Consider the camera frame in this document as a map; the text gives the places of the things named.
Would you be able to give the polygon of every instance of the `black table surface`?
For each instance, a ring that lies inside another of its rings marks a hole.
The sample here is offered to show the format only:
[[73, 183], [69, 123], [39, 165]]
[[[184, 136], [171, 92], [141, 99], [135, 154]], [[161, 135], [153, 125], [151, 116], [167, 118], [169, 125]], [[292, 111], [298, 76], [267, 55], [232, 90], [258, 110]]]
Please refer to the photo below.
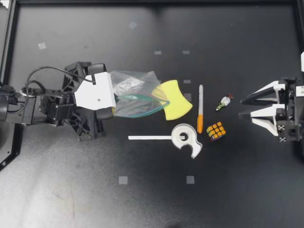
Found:
[[[23, 6], [10, 84], [34, 68], [103, 62], [108, 71], [155, 71], [177, 79], [193, 108], [176, 121], [160, 111], [105, 121], [107, 136], [78, 142], [68, 126], [25, 129], [19, 157], [0, 173], [0, 223], [10, 228], [299, 228], [304, 225], [304, 165], [291, 143], [240, 121], [240, 99], [281, 77], [300, 76], [300, 49], [288, 5]], [[45, 43], [45, 49], [38, 44]], [[36, 79], [60, 88], [62, 75]], [[128, 135], [169, 135], [196, 126], [198, 85], [205, 126], [227, 136], [203, 150]], [[231, 104], [216, 113], [220, 99]], [[119, 185], [120, 176], [128, 177]], [[195, 183], [187, 184], [186, 176]]]

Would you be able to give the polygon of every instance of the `plastic bag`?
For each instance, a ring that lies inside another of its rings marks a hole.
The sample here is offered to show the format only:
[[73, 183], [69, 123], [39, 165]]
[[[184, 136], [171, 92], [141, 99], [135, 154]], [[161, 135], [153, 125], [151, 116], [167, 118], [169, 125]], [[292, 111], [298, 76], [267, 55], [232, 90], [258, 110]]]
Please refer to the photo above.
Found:
[[116, 97], [115, 116], [138, 118], [151, 115], [169, 104], [153, 71], [148, 73], [112, 71]]

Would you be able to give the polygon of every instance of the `gray tape marker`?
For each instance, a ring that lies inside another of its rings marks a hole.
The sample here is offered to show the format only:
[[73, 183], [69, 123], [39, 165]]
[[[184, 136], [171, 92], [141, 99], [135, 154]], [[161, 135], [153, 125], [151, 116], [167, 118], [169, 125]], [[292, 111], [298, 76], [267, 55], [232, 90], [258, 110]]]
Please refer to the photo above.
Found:
[[185, 97], [189, 102], [191, 102], [191, 100], [192, 100], [191, 94], [184, 94], [184, 97]]
[[194, 176], [186, 176], [186, 184], [194, 184]]
[[42, 43], [38, 43], [38, 48], [39, 48], [40, 50], [43, 50], [43, 49], [46, 49], [47, 46], [46, 46], [45, 42], [42, 42]]
[[118, 184], [128, 184], [128, 176], [120, 176], [118, 177]]
[[154, 54], [160, 56], [162, 54], [162, 51], [154, 51]]
[[137, 27], [137, 24], [134, 22], [134, 21], [132, 21], [130, 24], [129, 24], [129, 28], [130, 29], [135, 29]]

